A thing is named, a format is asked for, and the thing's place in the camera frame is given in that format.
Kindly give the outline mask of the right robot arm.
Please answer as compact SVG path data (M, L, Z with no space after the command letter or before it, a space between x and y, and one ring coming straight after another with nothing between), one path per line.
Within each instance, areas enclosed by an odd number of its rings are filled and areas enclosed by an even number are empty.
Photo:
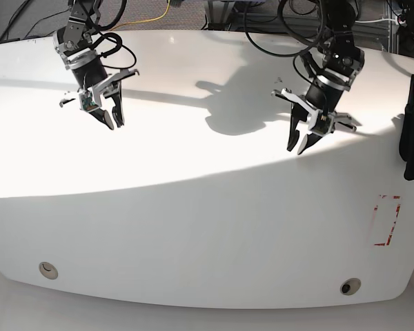
M122 1L115 18L107 25L99 24L100 1L69 1L70 16L67 25L54 33L56 53L65 69L71 71L78 89L67 92L59 105L78 101L79 109L93 116L110 130L124 126L121 82L139 73L135 65L112 67L117 72L108 74L111 68L102 59L126 50L137 62L134 52L124 45L122 38L111 30L120 21L127 2Z

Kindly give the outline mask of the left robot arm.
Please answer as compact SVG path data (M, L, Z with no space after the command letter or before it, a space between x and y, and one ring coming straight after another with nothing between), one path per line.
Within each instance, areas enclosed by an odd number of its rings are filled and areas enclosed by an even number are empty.
M319 17L319 32L309 46L320 49L322 65L316 63L308 48L299 55L310 81L308 90L301 95L287 88L272 91L274 97L291 103L289 152L299 141L298 123L308 124L298 154L334 133L337 124L352 132L357 129L350 114L336 111L343 93L351 89L364 66L364 51L355 46L352 32L355 10L347 1L320 1Z

